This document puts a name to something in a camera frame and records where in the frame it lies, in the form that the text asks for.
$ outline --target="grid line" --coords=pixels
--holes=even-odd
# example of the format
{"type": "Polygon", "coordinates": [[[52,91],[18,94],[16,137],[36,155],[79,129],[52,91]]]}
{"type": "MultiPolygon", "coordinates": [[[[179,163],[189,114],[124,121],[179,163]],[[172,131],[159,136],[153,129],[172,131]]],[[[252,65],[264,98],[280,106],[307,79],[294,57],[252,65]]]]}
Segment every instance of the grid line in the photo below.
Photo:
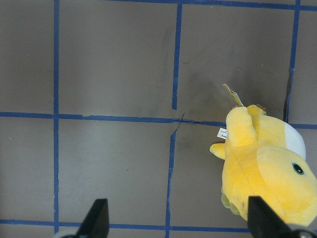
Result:
{"type": "Polygon", "coordinates": [[[299,25],[299,14],[300,14],[301,0],[296,0],[296,8],[294,12],[294,23],[293,23],[293,35],[292,35],[292,48],[291,48],[291,59],[290,59],[290,70],[289,79],[286,90],[286,102],[285,102],[285,113],[284,121],[289,121],[289,105],[291,100],[294,72],[295,72],[295,60],[296,60],[296,48],[297,48],[297,36],[298,36],[298,25],[299,25]]]}
{"type": "Polygon", "coordinates": [[[59,230],[59,204],[58,204],[58,80],[59,80],[59,0],[54,0],[54,233],[59,230]]]}
{"type": "Polygon", "coordinates": [[[183,5],[178,4],[177,5],[177,14],[176,14],[173,96],[172,96],[172,108],[174,110],[177,110],[177,88],[178,88],[180,39],[181,39],[180,37],[181,37],[181,28],[182,28],[182,12],[183,12],[183,5]]]}

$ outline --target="yellow tag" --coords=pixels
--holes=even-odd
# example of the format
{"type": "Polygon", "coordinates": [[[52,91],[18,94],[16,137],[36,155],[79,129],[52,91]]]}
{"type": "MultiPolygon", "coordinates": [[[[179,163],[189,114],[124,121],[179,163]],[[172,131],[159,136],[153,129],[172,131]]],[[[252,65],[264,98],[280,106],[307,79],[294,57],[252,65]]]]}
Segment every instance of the yellow tag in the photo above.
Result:
{"type": "Polygon", "coordinates": [[[223,86],[225,87],[225,89],[230,93],[230,95],[232,96],[233,100],[238,104],[238,106],[244,107],[243,104],[242,104],[242,102],[241,102],[241,100],[240,100],[240,98],[239,98],[239,96],[238,96],[238,94],[237,94],[236,92],[230,90],[230,88],[228,87],[228,85],[226,85],[226,84],[222,84],[222,85],[223,85],[223,86]]]}

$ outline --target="plush ear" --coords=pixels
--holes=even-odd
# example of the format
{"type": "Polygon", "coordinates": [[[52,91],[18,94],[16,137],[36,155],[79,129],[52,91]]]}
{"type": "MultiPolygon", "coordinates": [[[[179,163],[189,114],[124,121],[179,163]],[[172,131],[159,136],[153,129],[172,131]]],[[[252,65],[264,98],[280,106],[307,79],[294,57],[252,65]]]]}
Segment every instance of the plush ear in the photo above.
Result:
{"type": "Polygon", "coordinates": [[[228,137],[233,146],[245,146],[257,140],[252,118],[246,107],[232,109],[226,119],[228,137]]]}
{"type": "Polygon", "coordinates": [[[260,108],[260,105],[249,105],[247,107],[248,113],[251,116],[265,116],[266,112],[265,112],[265,108],[260,108]]]}
{"type": "Polygon", "coordinates": [[[224,143],[213,144],[210,147],[210,152],[212,152],[218,158],[224,160],[224,143]]]}

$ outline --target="tag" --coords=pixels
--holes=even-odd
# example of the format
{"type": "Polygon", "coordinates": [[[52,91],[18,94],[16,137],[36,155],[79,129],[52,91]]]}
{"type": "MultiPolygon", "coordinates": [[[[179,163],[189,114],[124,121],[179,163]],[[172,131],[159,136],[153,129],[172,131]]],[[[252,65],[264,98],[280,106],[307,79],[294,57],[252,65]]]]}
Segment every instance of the tag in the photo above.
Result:
{"type": "Polygon", "coordinates": [[[230,88],[228,87],[228,85],[226,84],[222,84],[225,89],[230,93],[230,95],[232,96],[233,100],[238,104],[238,106],[243,107],[243,103],[241,102],[238,94],[232,90],[230,90],[230,88]]]}
{"type": "Polygon", "coordinates": [[[228,131],[226,129],[220,127],[217,137],[222,138],[222,139],[226,139],[227,135],[228,135],[228,131]]]}

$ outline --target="fabric tag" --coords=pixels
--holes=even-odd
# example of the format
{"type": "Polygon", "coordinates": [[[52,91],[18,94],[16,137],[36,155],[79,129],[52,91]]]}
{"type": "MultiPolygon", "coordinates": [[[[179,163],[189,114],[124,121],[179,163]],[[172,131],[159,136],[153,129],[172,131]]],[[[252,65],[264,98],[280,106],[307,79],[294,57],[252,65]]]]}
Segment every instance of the fabric tag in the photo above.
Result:
{"type": "Polygon", "coordinates": [[[217,137],[226,139],[228,135],[228,131],[222,127],[220,127],[217,137]]]}

